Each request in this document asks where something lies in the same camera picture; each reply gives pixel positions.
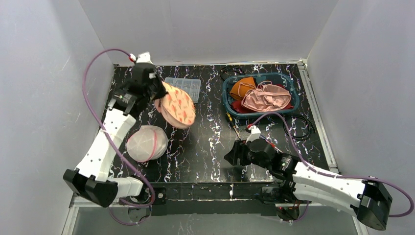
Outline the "floral pink laundry bag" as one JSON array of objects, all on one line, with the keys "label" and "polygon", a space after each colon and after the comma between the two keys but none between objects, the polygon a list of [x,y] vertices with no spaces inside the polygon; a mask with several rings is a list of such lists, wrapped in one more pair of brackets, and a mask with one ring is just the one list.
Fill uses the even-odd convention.
[{"label": "floral pink laundry bag", "polygon": [[177,129],[187,129],[195,121],[193,100],[185,91],[162,82],[167,94],[155,99],[154,106],[167,123]]}]

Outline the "white mesh laundry bag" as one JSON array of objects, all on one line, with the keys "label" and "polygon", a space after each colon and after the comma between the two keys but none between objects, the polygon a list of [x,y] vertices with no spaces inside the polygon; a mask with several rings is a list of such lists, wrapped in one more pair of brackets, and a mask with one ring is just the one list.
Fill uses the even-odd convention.
[{"label": "white mesh laundry bag", "polygon": [[144,125],[126,143],[129,156],[143,163],[160,158],[167,150],[168,138],[163,129],[154,125]]}]

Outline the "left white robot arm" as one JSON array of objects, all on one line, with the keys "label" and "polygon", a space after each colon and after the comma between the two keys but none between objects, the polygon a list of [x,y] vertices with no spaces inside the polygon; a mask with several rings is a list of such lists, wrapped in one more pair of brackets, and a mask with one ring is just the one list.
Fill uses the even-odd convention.
[{"label": "left white robot arm", "polygon": [[166,94],[152,62],[133,65],[131,78],[113,91],[105,117],[93,115],[100,128],[84,158],[74,170],[67,169],[63,175],[76,195],[107,208],[118,198],[140,195],[143,186],[154,192],[148,180],[139,174],[110,178],[109,171],[115,156],[131,166],[119,147],[147,105]]}]

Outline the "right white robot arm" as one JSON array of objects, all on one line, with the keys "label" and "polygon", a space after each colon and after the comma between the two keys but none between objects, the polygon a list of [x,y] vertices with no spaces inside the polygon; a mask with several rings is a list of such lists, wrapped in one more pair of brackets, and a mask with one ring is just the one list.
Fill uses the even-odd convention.
[{"label": "right white robot arm", "polygon": [[299,201],[311,201],[344,211],[375,230],[387,226],[392,197],[386,187],[370,177],[343,179],[312,165],[305,166],[299,157],[278,153],[264,139],[235,141],[224,159],[231,165],[257,165],[281,180],[279,193]]}]

